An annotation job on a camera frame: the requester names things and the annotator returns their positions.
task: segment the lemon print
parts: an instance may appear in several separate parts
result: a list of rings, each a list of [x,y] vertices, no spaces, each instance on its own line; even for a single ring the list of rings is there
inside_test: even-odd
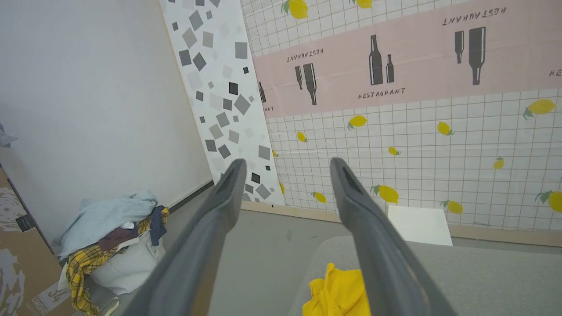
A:
[[[533,114],[535,115],[547,114],[550,111],[554,110],[555,107],[556,104],[551,100],[548,99],[536,100],[531,105],[525,108],[525,111],[523,112],[523,118],[525,118],[525,120],[528,120],[527,117],[528,116],[534,117]]]
[[[534,200],[536,201],[539,197],[541,198],[541,202],[543,204],[546,200],[548,200],[551,209],[557,211],[558,213],[562,213],[562,192],[553,192],[552,190],[541,192],[537,194],[537,197],[535,197]]]
[[[303,133],[301,133],[301,132],[298,132],[298,133],[297,133],[297,138],[298,138],[299,141],[301,141],[301,142],[303,142],[303,143],[306,143],[306,142],[309,141],[309,139],[306,138],[306,136],[305,136]]]
[[[451,213],[460,214],[463,212],[463,206],[455,201],[447,200],[441,202],[440,204],[443,205],[444,207],[448,207],[449,212]]]
[[[309,16],[309,7],[303,0],[287,0],[281,4],[281,11],[285,14],[291,12],[291,15],[297,19],[306,19]]]
[[[357,0],[357,5],[363,9],[373,6],[373,0]]]
[[[498,157],[496,162],[493,163],[494,169],[501,169],[504,167],[504,159],[502,157]]]
[[[455,131],[452,130],[449,127],[449,124],[447,124],[445,122],[439,122],[439,124],[437,124],[437,130],[445,136],[451,136],[451,135],[455,134]]]
[[[313,192],[310,195],[314,196],[318,200],[318,202],[326,203],[326,197],[322,193]]]
[[[362,115],[358,115],[352,118],[349,123],[347,123],[347,129],[351,130],[352,128],[363,126],[365,125],[365,123],[367,123],[367,119]]]
[[[394,147],[389,147],[388,148],[388,152],[392,155],[392,156],[398,156],[400,154],[400,151],[397,151],[396,148]]]
[[[398,193],[391,187],[381,186],[379,184],[378,186],[371,187],[371,192],[376,195],[380,193],[380,197],[383,198],[384,201],[398,204]]]

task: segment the gray sofa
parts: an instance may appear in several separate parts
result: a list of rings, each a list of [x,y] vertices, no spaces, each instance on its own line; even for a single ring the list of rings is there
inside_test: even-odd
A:
[[[459,315],[562,315],[562,255],[408,244]],[[330,262],[359,269],[352,237],[320,245],[290,315],[302,315],[309,282],[324,278]]]

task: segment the yellow plaid shirt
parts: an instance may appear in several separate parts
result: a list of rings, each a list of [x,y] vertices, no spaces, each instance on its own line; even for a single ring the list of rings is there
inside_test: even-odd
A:
[[[162,210],[162,222],[166,224],[167,217],[170,215],[168,208]],[[150,229],[150,215],[138,223],[138,234],[142,234]],[[66,280],[72,297],[72,306],[88,316],[98,316],[99,307],[92,304],[90,294],[84,288],[84,280],[87,275],[94,272],[99,266],[107,262],[115,254],[122,254],[126,248],[117,251],[115,246],[106,252],[101,251],[98,244],[88,246],[69,256],[68,267],[66,269]]]

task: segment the floor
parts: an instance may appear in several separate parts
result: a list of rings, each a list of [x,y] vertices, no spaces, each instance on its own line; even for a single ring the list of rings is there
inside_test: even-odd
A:
[[[164,246],[170,246],[210,190],[170,215]],[[338,223],[242,210],[228,233],[209,315],[287,315],[314,251],[335,236],[349,235]],[[453,238],[455,246],[562,254],[555,247]],[[111,296],[98,288],[93,300],[104,305]],[[121,315],[130,295],[120,297],[113,315]]]

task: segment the bottle illustration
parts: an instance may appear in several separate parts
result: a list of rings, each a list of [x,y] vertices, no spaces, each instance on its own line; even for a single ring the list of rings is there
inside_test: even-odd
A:
[[[305,72],[306,89],[310,92],[312,105],[316,105],[316,74],[314,73],[313,64],[303,65]]]
[[[464,51],[464,31],[455,32],[455,53],[457,54],[457,64],[463,57]]]
[[[390,54],[387,55],[387,83],[394,82],[394,65]]]
[[[295,66],[294,67],[294,71],[297,74],[297,82],[298,82],[298,87],[301,88],[302,90],[302,73],[301,73],[301,67],[300,66]]]
[[[261,97],[261,103],[265,103],[265,93],[264,93],[264,89],[261,87],[261,81],[257,83],[260,86],[260,97]]]
[[[486,28],[468,31],[468,64],[472,68],[472,85],[480,84],[480,73],[486,59]]]
[[[371,35],[371,54],[369,54],[369,73],[371,85],[383,83],[383,62],[377,47],[377,36]]]

